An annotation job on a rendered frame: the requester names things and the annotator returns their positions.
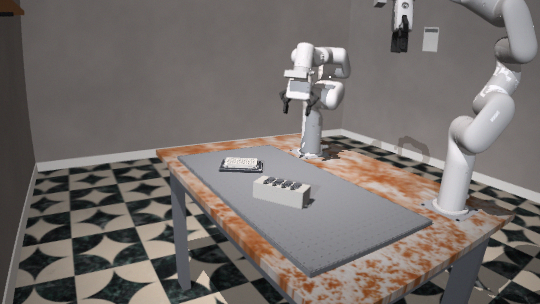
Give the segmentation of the white operator panel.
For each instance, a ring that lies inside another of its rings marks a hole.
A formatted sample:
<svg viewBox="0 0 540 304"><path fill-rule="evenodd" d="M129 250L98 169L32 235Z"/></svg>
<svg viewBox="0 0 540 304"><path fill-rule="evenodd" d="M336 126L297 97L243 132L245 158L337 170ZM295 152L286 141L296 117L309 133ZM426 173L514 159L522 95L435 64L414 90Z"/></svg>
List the white operator panel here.
<svg viewBox="0 0 540 304"><path fill-rule="evenodd" d="M253 182L253 198L290 207L309 207L311 185L262 176Z"/></svg>

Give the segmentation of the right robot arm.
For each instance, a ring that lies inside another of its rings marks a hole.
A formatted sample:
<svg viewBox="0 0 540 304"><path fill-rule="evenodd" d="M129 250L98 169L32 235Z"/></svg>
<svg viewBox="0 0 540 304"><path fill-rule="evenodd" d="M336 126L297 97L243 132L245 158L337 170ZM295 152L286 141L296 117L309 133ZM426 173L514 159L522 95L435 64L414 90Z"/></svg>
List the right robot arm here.
<svg viewBox="0 0 540 304"><path fill-rule="evenodd" d="M323 155L322 149L328 148L328 145L322 146L321 144L323 118L319 109L335 110L344 97L344 85L333 81L332 78L346 79L350 76L349 57L344 48L314 47L309 43L300 43L296 49L291 54L293 64L295 60L294 70L285 70L284 77L308 80L308 75L315 75L312 67L319 67L318 80L321 78L313 86L313 93L319 99L311 107L311 113L308 117L305 116L307 103L302 101L301 148L297 149L297 153L310 157L321 156Z"/></svg>

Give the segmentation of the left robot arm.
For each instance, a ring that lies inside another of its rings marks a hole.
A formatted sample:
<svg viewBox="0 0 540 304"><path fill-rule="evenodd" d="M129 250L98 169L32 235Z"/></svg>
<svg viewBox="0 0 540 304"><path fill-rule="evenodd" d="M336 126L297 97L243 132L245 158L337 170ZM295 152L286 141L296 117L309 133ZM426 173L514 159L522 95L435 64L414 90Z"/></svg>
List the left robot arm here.
<svg viewBox="0 0 540 304"><path fill-rule="evenodd" d="M512 121L515 103L511 96L521 80L521 64L535 58L538 44L524 0L450 1L496 27L505 27L507 33L494 46L495 72L473 101L472 109L477 116L457 117L449 127L439 195L432 206L442 213L462 216L469 210L465 203L476 154L487 150Z"/></svg>

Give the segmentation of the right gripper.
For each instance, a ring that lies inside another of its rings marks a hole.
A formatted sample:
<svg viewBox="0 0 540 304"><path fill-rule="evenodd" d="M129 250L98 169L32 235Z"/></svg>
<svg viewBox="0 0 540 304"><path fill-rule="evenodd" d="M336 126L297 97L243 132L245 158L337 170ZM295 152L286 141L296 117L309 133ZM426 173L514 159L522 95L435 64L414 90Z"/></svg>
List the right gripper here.
<svg viewBox="0 0 540 304"><path fill-rule="evenodd" d="M292 80L291 80L292 79ZM312 91L311 91L312 90ZM286 94L286 98L284 99L284 94ZM283 106L283 113L288 113L288 107L289 102L291 100L296 101L304 101L307 103L306 110L305 110L305 116L310 115L311 107L316 103L319 99L319 97L313 93L313 78L308 75L308 80L305 79L294 79L290 78L288 87L286 90L283 90L279 92L280 98L284 103ZM312 100L312 96L314 96L314 100ZM309 97L311 97L311 100L309 100ZM311 102L309 102L311 101Z"/></svg>

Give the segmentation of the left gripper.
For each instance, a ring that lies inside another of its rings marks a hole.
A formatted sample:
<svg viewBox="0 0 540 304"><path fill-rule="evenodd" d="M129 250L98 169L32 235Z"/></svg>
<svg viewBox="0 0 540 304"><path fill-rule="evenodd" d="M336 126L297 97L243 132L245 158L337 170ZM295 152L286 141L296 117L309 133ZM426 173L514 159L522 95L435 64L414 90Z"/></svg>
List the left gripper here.
<svg viewBox="0 0 540 304"><path fill-rule="evenodd" d="M413 1L393 0L391 52L407 52L408 33L413 29Z"/></svg>

